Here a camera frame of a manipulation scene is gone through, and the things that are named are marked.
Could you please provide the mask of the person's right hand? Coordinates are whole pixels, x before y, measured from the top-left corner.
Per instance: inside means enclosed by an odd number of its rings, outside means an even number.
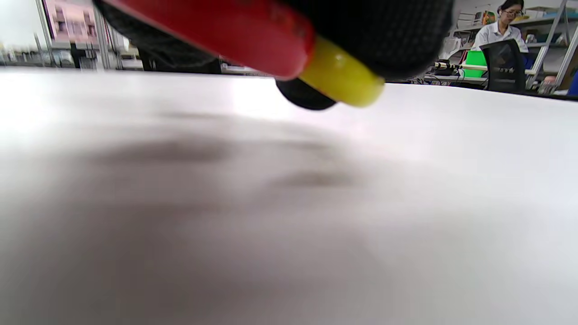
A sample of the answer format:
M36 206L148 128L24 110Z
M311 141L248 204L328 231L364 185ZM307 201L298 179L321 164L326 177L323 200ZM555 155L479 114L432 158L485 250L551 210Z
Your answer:
M171 67L212 59L276 80L308 110L369 106L388 78L425 70L452 24L452 0L95 0L103 18Z

